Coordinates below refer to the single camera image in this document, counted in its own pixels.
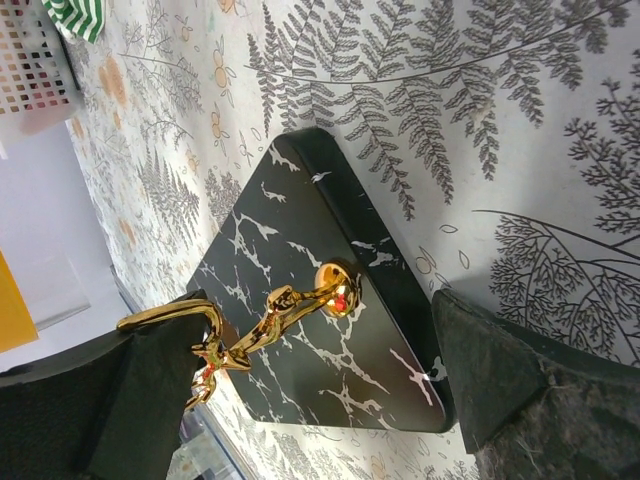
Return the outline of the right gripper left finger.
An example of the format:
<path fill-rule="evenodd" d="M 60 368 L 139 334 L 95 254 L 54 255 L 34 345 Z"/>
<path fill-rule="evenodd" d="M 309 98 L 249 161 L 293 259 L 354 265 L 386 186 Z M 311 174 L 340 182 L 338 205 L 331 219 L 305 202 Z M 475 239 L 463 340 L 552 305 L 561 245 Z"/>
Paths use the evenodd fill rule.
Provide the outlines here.
<path fill-rule="evenodd" d="M 166 478 L 206 326 L 111 331 L 2 372 L 2 478 Z"/>

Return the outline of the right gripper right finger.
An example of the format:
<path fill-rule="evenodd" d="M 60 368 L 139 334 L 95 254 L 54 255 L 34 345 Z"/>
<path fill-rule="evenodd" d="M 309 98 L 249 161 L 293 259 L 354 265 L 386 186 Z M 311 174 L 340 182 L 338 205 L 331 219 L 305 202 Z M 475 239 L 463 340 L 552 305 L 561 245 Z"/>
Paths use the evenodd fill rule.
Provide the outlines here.
<path fill-rule="evenodd" d="M 433 320 L 482 479 L 636 479 L 639 371 L 502 320 L 451 289 Z"/>

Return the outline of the gold wine glass rack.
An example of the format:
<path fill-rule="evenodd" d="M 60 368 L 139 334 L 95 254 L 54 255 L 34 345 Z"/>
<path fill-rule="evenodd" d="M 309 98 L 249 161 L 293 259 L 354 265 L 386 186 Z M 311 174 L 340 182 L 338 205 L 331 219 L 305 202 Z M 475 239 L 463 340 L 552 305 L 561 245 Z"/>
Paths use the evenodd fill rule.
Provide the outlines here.
<path fill-rule="evenodd" d="M 453 425 L 429 301 L 326 131 L 271 143 L 187 287 L 112 334 L 121 431 L 175 432 L 197 369 L 228 371 L 256 420 Z"/>

